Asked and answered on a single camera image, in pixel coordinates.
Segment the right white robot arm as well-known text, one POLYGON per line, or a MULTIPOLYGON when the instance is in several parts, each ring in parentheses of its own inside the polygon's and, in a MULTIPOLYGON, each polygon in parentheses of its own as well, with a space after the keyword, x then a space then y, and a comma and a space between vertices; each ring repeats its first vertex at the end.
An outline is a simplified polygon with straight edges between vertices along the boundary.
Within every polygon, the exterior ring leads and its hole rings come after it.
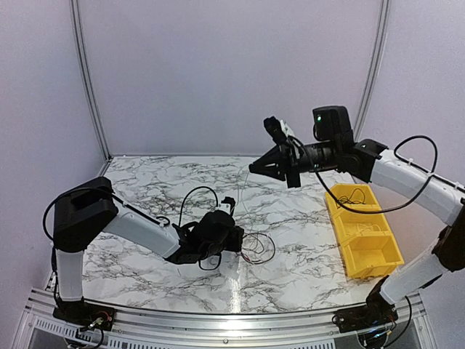
POLYGON ((251 173, 301 185, 300 175, 335 170, 387 188, 407 198, 397 206, 416 203, 439 218, 445 228, 431 247, 400 271, 384 277, 366 298, 360 320, 376 325, 404 296, 428 287, 443 274, 464 269, 464 187, 437 175, 399 155, 398 149, 372 139, 355 141, 348 111, 332 105, 312 111, 315 143, 298 140, 283 120, 264 120, 264 128, 275 147, 249 165, 251 173))

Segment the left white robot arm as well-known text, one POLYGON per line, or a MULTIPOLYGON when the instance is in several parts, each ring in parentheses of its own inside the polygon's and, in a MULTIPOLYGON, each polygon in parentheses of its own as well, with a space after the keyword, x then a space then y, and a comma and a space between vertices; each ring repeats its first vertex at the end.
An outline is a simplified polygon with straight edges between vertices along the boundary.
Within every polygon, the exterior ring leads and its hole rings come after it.
POLYGON ((57 299, 65 314, 77 324, 92 317, 91 306, 83 301, 83 260, 100 233, 138 244, 174 265, 199 264, 223 252, 241 252, 245 233, 233 219, 234 208, 234 199, 227 197, 199 221, 183 225, 126 203, 106 177, 61 193, 45 209, 42 227, 52 242, 57 299))

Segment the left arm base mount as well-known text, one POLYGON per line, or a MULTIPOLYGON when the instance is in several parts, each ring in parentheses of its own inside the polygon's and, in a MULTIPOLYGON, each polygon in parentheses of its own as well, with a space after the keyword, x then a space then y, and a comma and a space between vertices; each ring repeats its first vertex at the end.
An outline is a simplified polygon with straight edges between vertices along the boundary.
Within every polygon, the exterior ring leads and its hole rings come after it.
POLYGON ((57 298, 53 316, 68 323, 76 324, 81 330, 102 329, 110 331, 116 316, 116 309, 104 305, 79 301, 64 301, 57 298))

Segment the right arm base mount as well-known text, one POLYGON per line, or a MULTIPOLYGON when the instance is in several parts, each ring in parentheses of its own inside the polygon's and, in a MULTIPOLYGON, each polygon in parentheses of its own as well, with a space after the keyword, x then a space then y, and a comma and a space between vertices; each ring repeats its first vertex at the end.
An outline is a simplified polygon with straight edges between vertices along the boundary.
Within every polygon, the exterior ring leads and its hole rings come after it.
POLYGON ((381 296, 381 286, 387 277, 377 282, 366 297, 365 304, 337 310, 331 319, 341 333, 368 329, 398 320, 393 304, 381 296))

